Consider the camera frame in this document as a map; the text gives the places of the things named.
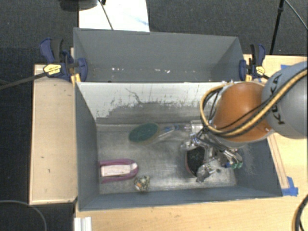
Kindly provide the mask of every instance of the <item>small shiny object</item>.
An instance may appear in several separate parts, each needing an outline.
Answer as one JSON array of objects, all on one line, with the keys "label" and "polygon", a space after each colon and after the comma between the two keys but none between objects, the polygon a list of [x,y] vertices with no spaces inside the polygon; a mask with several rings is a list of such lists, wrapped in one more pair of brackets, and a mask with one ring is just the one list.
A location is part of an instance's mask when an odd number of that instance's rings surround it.
[{"label": "small shiny object", "polygon": [[140,192],[148,191],[150,185],[150,177],[148,176],[140,176],[136,177],[134,180],[135,187]]}]

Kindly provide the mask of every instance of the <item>blue tape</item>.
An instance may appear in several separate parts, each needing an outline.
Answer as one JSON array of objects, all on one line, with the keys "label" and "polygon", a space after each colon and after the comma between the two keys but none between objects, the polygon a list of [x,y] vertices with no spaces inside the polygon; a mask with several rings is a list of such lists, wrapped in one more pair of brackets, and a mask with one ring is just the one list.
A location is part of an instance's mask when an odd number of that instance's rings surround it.
[{"label": "blue tape", "polygon": [[280,65],[280,68],[281,68],[281,69],[284,69],[284,68],[286,68],[286,67],[289,67],[289,65],[283,65],[283,64]]},{"label": "blue tape", "polygon": [[287,176],[287,179],[288,179],[290,187],[287,189],[282,189],[282,194],[283,196],[295,196],[296,197],[298,195],[298,187],[294,186],[293,180],[291,177]]}]

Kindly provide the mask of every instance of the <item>orange object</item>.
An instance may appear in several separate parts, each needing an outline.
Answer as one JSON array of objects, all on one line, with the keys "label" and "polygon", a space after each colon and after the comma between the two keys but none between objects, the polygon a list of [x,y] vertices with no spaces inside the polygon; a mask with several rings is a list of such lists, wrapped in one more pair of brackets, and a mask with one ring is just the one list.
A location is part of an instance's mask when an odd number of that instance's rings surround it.
[{"label": "orange object", "polygon": [[[216,129],[227,131],[241,125],[250,118],[253,109],[261,104],[263,85],[255,82],[242,82],[228,87],[217,104],[216,114],[213,118],[213,126]],[[271,130],[270,125],[263,119],[253,129],[237,137],[225,138],[234,142],[250,142],[261,139]]]}]

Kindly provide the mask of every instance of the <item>bin floor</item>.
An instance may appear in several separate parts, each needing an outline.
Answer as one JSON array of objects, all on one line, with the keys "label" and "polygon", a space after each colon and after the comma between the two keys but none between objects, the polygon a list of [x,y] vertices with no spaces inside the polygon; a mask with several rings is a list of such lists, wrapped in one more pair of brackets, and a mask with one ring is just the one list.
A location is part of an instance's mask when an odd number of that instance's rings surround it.
[{"label": "bin floor", "polygon": [[[128,135],[136,124],[97,124],[98,159],[129,158],[137,162],[137,176],[149,176],[149,191],[183,190],[236,185],[234,172],[212,161],[220,169],[203,183],[187,172],[185,151],[180,148],[189,139],[189,132],[176,130],[146,145],[129,141]],[[100,194],[136,192],[134,179],[100,184]]]}]

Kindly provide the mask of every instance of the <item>yellow cable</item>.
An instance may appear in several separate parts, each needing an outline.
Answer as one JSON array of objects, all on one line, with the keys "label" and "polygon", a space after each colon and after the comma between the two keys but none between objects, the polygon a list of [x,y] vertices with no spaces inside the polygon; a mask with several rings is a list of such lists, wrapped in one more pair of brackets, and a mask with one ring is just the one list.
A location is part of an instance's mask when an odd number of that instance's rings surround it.
[{"label": "yellow cable", "polygon": [[[298,75],[296,75],[295,77],[293,77],[273,98],[272,100],[259,112],[259,114],[257,114],[251,121],[249,121],[247,124],[241,126],[240,128],[236,129],[235,131],[233,132],[229,132],[229,133],[226,133],[224,134],[224,136],[232,136],[232,135],[237,135],[241,132],[243,132],[244,130],[247,130],[248,128],[252,127],[263,115],[265,115],[265,113],[289,90],[289,88],[294,84],[296,83],[298,80],[300,80],[302,77],[306,76],[307,75],[307,70],[299,73]],[[216,88],[212,88],[210,89],[208,92],[206,92],[204,94],[204,96],[202,97],[201,99],[201,102],[200,102],[200,114],[201,114],[201,118],[203,120],[203,122],[205,123],[205,125],[207,126],[207,128],[209,130],[211,130],[212,132],[215,132],[215,133],[223,133],[224,131],[222,130],[218,130],[218,129],[215,129],[214,127],[212,127],[207,118],[205,117],[205,114],[204,114],[204,111],[203,111],[203,103],[204,103],[204,100],[206,99],[206,97],[213,91],[219,89],[219,88],[222,88],[223,86],[225,85],[221,85],[219,87],[216,87]]]}]

